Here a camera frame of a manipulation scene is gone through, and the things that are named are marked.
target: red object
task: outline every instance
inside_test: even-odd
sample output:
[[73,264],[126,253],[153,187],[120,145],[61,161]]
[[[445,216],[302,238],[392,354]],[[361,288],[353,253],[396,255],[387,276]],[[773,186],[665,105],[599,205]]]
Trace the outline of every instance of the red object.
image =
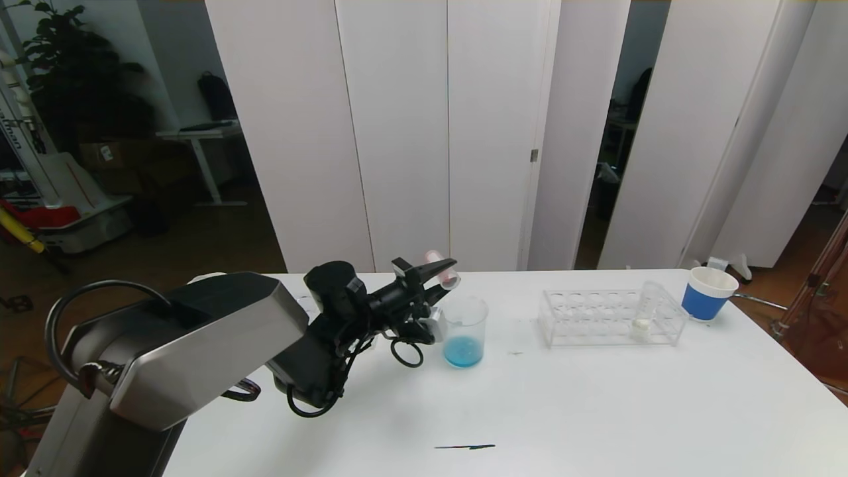
[[20,221],[30,228],[62,227],[80,220],[80,212],[75,207],[59,207],[48,209],[36,207],[26,212],[20,212]]

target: glass beaker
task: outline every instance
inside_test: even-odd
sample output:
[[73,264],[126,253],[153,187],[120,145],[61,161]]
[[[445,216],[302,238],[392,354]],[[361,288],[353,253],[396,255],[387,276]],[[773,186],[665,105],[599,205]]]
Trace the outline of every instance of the glass beaker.
[[444,359],[457,368],[470,368],[483,359],[486,342],[486,302],[476,296],[456,297],[442,309],[447,323]]

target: white table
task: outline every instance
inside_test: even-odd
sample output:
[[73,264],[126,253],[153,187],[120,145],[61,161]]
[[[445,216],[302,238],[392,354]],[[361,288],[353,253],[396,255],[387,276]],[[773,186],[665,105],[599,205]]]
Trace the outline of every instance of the white table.
[[[360,275],[369,290],[386,273]],[[218,399],[189,418],[167,477],[848,475],[848,410],[733,305],[689,323],[677,347],[547,349],[542,289],[683,294],[683,270],[463,273],[452,294],[490,306],[486,351],[418,369],[383,340],[357,358],[344,398],[296,417],[264,368],[252,403]],[[275,275],[295,297],[302,275]],[[435,446],[495,444],[469,451]]]
[[613,127],[621,129],[622,135],[618,138],[618,147],[616,149],[616,164],[615,167],[617,169],[622,168],[622,152],[624,151],[624,140],[627,138],[628,132],[633,132],[635,134],[636,128],[639,127],[638,121],[631,121],[624,119],[622,115],[608,115],[606,117],[606,131],[605,134],[609,135],[611,132],[610,129]]
[[203,145],[200,143],[203,140],[224,139],[226,137],[238,136],[240,134],[242,134],[242,127],[234,125],[215,127],[205,131],[160,131],[156,133],[156,137],[168,139],[170,141],[188,141],[191,143],[192,149],[194,149],[194,155],[198,158],[200,173],[203,174],[206,188],[209,190],[209,195],[212,196],[211,205],[246,205],[247,203],[243,201],[224,202],[221,200],[218,184],[215,183],[215,177],[212,175],[212,170],[209,168],[209,162],[206,160],[206,153],[204,152]]

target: blue liquid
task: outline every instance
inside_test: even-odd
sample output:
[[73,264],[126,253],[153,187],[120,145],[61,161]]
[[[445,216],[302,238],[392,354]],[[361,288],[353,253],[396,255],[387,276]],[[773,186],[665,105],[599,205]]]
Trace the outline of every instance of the blue liquid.
[[451,338],[444,344],[444,359],[458,368],[470,368],[483,359],[483,344],[468,336]]

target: yellow pole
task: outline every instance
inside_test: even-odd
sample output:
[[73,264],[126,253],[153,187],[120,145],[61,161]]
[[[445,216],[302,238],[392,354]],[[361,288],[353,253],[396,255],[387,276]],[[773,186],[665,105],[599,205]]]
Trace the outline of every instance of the yellow pole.
[[8,230],[14,237],[37,254],[42,253],[44,244],[41,243],[26,227],[18,222],[12,214],[9,214],[3,207],[0,207],[0,227]]

